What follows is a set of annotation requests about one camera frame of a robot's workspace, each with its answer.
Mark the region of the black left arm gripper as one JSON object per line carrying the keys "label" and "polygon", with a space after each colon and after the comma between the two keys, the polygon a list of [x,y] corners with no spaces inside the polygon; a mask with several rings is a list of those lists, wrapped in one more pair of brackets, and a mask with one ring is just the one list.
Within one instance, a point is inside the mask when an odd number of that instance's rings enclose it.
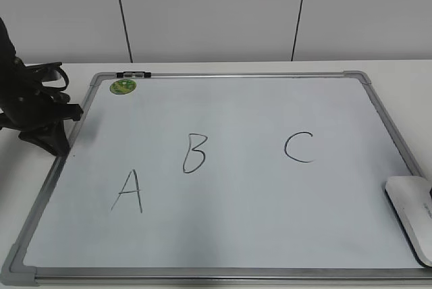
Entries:
{"label": "black left arm gripper", "polygon": [[1,127],[21,130],[20,140],[56,157],[70,151],[64,123],[57,121],[77,122],[84,113],[78,104],[68,104],[70,97],[64,91],[70,81],[61,66],[61,62],[30,66],[17,62],[1,71]]}

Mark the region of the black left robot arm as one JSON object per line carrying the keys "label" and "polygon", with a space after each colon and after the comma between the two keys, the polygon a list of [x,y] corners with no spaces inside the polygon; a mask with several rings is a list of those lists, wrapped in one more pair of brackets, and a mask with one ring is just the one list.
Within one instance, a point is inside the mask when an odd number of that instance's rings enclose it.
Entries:
{"label": "black left robot arm", "polygon": [[61,66],[25,65],[1,22],[1,128],[19,131],[20,140],[54,156],[70,151],[63,122],[78,122],[84,113],[65,93],[70,80]]}

